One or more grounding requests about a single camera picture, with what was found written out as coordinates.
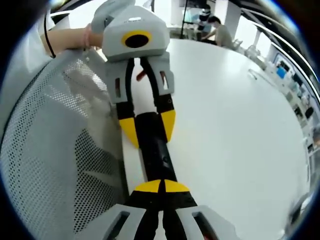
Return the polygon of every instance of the black cable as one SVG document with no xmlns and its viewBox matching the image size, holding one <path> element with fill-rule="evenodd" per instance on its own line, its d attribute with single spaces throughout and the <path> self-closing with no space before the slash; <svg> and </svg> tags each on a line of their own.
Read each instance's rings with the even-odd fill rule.
<svg viewBox="0 0 320 240">
<path fill-rule="evenodd" d="M 180 39 L 182 39 L 182 37 L 184 35 L 184 25 L 185 25 L 185 17 L 186 17 L 187 5 L 188 5 L 188 0 L 185 0 L 184 14 L 183 14 L 183 19 L 182 19 L 182 27 L 181 27 Z"/>
<path fill-rule="evenodd" d="M 43 28 L 44 28 L 44 36 L 46 40 L 46 44 L 48 44 L 48 47 L 50 49 L 51 55 L 53 58 L 56 57 L 54 50 L 52 49 L 52 46 L 50 44 L 49 38 L 48 38 L 48 33 L 47 33 L 47 12 L 44 15 L 44 21 L 43 21 Z"/>
<path fill-rule="evenodd" d="M 152 0 L 151 2 L 151 12 L 155 12 L 155 0 Z"/>
</svg>

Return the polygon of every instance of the yellow circular marker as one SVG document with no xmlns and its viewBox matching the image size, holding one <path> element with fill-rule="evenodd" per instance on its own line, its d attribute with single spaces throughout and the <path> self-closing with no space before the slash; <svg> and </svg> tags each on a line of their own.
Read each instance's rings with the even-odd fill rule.
<svg viewBox="0 0 320 240">
<path fill-rule="evenodd" d="M 151 41 L 152 35 L 148 31 L 134 30 L 129 31 L 123 35 L 121 42 L 128 48 L 137 49 L 141 48 Z"/>
</svg>

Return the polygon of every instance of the window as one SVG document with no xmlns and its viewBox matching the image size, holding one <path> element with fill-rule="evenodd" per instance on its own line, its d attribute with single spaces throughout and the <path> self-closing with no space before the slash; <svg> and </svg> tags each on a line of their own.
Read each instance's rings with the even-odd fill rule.
<svg viewBox="0 0 320 240">
<path fill-rule="evenodd" d="M 263 32 L 261 32 L 258 43 L 256 44 L 256 49 L 260 51 L 262 57 L 266 58 L 268 56 L 270 47 L 271 40 Z"/>
<path fill-rule="evenodd" d="M 254 44 L 257 34 L 257 27 L 244 16 L 239 19 L 234 39 L 242 41 L 241 47 L 247 49 Z"/>
</svg>

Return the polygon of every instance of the human arm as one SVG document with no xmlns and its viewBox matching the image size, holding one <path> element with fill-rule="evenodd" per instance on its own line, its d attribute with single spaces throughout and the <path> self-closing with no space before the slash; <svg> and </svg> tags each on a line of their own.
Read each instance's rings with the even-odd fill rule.
<svg viewBox="0 0 320 240">
<path fill-rule="evenodd" d="M 205 39 L 208 39 L 208 38 L 212 37 L 213 35 L 216 34 L 216 32 L 217 32 L 217 29 L 213 30 L 207 36 L 202 37 L 201 40 L 205 40 Z"/>
<path fill-rule="evenodd" d="M 61 29 L 61 30 L 51 30 L 47 31 L 47 36 L 50 42 L 50 45 L 55 54 L 58 54 L 66 49 L 79 49 L 85 48 L 86 44 L 84 41 L 84 34 L 86 28 L 78 29 Z M 40 36 L 43 43 L 44 49 L 48 54 L 51 54 L 48 43 L 46 41 L 46 36 L 43 34 Z M 92 31 L 89 31 L 88 34 L 88 43 L 92 47 L 102 46 L 103 35 L 95 34 Z"/>
</svg>

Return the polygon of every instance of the desk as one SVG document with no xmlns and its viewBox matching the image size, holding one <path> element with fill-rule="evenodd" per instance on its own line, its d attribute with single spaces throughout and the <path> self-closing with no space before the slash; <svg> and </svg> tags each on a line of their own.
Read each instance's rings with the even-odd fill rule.
<svg viewBox="0 0 320 240">
<path fill-rule="evenodd" d="M 245 56 L 222 47 L 171 39 L 176 120 L 168 144 L 177 179 L 199 205 L 235 225 L 243 240 L 279 239 L 292 201 L 308 191 L 300 124 L 284 96 Z M 133 76 L 141 70 L 134 69 Z M 135 113 L 155 111 L 149 81 L 132 80 Z M 131 193 L 146 178 L 122 134 Z"/>
</svg>

